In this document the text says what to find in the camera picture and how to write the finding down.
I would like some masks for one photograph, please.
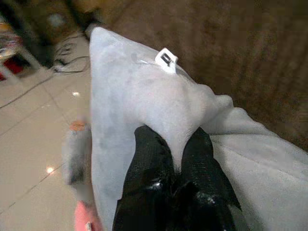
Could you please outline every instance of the tile floor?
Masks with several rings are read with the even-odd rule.
[[[72,60],[89,55],[74,38]],[[79,60],[67,69],[82,68]],[[53,77],[1,108],[42,80]],[[76,201],[61,177],[61,146],[70,122],[90,118],[90,69],[53,74],[41,68],[15,85],[0,82],[0,230],[72,231]],[[48,174],[47,169],[54,171]]]

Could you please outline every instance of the pink fabric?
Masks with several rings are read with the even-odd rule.
[[[83,202],[79,201],[75,209],[75,231],[87,231],[86,224],[88,222],[92,224],[92,231],[103,231],[93,209],[86,207]]]

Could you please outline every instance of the clothing tag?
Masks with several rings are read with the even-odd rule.
[[[167,48],[163,48],[155,57],[155,62],[168,73],[176,73],[177,56],[172,54]]]

